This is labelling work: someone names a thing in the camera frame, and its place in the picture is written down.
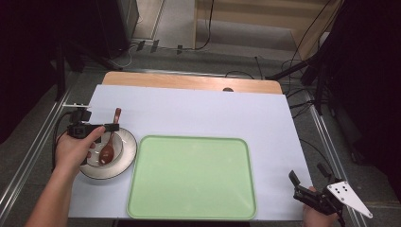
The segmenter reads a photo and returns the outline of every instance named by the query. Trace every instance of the brown spoon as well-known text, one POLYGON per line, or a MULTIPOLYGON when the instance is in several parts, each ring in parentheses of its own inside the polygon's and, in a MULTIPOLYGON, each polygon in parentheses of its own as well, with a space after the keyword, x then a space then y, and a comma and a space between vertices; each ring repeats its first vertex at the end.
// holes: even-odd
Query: brown spoon
MULTIPOLYGON (((120 115, 121 115, 121 109, 120 108, 115 109, 115 115, 113 121, 114 124, 118 123, 120 115)), ((99 153, 99 163, 101 166, 106 165, 113 160, 114 157, 113 137, 114 137, 114 131, 110 133, 109 141, 99 153)))

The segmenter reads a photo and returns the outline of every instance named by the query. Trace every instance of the forearm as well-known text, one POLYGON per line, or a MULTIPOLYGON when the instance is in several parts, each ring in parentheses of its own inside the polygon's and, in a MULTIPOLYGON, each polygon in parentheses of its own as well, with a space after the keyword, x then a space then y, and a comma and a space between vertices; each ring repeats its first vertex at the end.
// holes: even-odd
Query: forearm
POLYGON ((66 226, 74 176, 55 169, 26 227, 66 226))

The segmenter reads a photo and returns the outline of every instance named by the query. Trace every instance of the metal bar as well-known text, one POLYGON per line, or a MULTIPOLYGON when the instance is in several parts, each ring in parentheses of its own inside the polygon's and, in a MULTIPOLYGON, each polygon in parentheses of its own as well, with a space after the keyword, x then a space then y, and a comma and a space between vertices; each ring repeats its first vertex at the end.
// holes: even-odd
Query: metal bar
POLYGON ((48 135, 51 133, 52 129, 54 128, 54 124, 61 115, 61 111, 63 109, 62 103, 69 97, 71 87, 72 86, 67 89, 59 102, 54 103, 49 115, 47 116, 44 124, 39 130, 38 135, 35 137, 35 140, 32 142, 32 145, 26 153, 23 162, 18 167, 16 173, 14 174, 14 177, 11 179, 9 185, 3 193, 0 200, 0 226, 3 226, 3 224, 5 223, 9 211, 11 210, 13 204, 16 202, 21 190, 23 189, 30 171, 35 166, 35 163, 38 160, 39 155, 41 154, 48 135))
MULTIPOLYGON (((306 100, 312 99, 311 95, 308 92, 305 92, 305 99, 306 100)), ((344 179, 349 183, 345 170, 341 164, 340 157, 336 151, 336 148, 333 144, 333 141, 330 137, 327 127, 325 126, 323 117, 318 114, 315 108, 310 108, 310 112, 312 113, 312 117, 313 120, 315 121, 316 128, 323 142, 324 150, 326 151, 328 160, 330 162, 330 165, 333 167, 336 176, 338 178, 344 179)), ((356 212, 354 209, 348 206, 347 209, 350 214, 351 220, 353 221, 354 226, 357 227, 368 226, 364 216, 362 216, 359 212, 356 212)))

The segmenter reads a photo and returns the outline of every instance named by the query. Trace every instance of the tray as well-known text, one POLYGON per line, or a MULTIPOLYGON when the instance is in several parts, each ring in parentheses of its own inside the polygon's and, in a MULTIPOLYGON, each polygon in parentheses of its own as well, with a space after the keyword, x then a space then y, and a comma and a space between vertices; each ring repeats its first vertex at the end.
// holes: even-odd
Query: tray
POLYGON ((139 145, 127 211, 144 219, 253 218, 247 144, 236 138, 146 136, 139 145))

